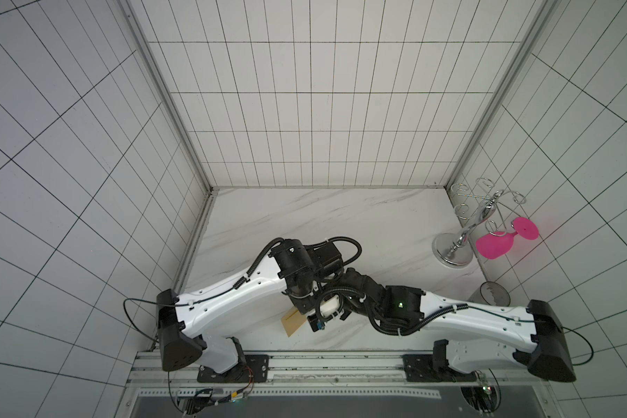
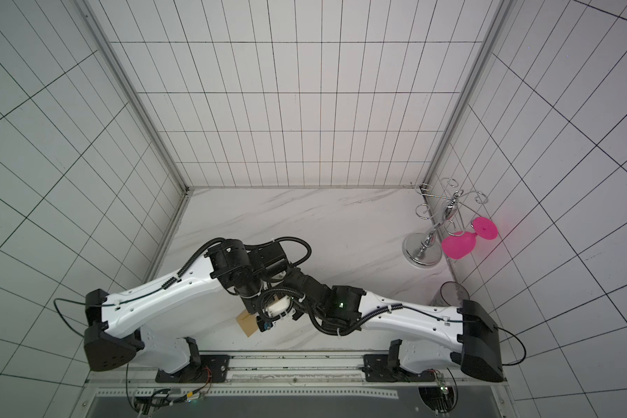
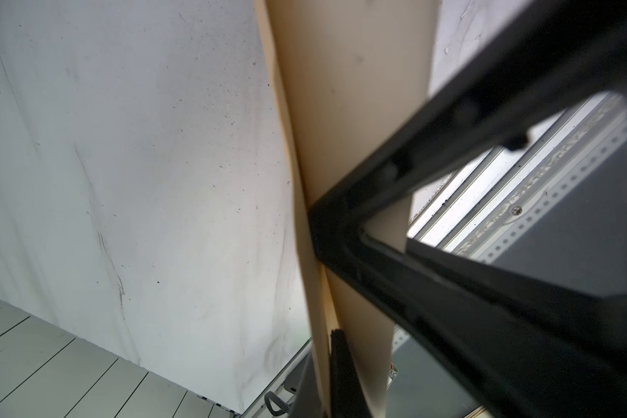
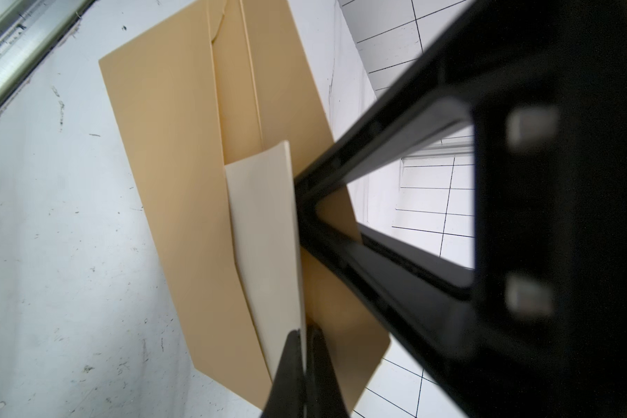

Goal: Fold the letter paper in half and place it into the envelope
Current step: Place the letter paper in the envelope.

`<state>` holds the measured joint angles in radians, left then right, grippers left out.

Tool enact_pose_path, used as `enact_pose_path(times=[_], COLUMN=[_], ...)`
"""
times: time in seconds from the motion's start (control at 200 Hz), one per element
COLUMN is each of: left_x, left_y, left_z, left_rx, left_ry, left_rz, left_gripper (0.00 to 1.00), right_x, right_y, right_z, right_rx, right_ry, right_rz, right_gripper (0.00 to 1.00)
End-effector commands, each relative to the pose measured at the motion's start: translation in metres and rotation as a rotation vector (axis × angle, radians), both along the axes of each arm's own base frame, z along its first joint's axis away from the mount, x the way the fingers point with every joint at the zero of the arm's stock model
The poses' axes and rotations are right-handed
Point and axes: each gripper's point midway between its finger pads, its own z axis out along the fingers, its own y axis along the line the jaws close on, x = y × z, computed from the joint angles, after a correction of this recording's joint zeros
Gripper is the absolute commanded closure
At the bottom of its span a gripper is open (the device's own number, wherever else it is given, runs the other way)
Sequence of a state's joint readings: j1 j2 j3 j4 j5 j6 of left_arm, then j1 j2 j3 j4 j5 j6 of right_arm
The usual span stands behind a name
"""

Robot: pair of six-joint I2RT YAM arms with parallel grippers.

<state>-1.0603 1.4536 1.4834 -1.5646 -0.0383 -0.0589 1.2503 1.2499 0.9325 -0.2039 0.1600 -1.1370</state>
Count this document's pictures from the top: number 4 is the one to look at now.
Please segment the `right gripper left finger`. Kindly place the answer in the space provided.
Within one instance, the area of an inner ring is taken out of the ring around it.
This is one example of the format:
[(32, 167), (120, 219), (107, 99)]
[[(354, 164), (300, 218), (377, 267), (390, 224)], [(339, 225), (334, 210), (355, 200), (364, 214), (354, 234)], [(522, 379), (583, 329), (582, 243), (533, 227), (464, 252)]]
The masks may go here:
[(303, 418), (306, 388), (301, 331), (287, 335), (277, 373), (261, 418)]

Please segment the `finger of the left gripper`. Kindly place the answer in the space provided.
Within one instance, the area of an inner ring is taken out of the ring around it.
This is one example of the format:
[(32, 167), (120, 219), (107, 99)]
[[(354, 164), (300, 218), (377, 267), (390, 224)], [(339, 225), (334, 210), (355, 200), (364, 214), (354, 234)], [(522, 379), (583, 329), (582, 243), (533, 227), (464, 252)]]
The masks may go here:
[[(475, 266), (327, 195), (474, 129)], [(627, 417), (627, 1), (476, 1), (295, 181), (301, 243), (474, 417)]]

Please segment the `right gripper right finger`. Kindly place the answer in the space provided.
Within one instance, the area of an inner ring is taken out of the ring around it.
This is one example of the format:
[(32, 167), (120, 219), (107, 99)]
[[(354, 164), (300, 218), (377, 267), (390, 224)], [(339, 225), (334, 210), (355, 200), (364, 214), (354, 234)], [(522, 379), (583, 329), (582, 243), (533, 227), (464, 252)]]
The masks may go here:
[(307, 336), (307, 417), (349, 418), (322, 330), (309, 325)]

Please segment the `tan kraft envelope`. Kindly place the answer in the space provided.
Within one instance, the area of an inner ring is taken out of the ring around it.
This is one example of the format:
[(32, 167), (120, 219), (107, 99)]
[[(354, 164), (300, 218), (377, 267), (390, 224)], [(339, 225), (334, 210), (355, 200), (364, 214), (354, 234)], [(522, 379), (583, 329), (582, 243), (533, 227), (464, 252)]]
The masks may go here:
[(233, 257), (225, 166), (294, 174), (376, 97), (336, 1), (196, 1), (100, 69), (193, 366), (262, 407), (266, 346)]

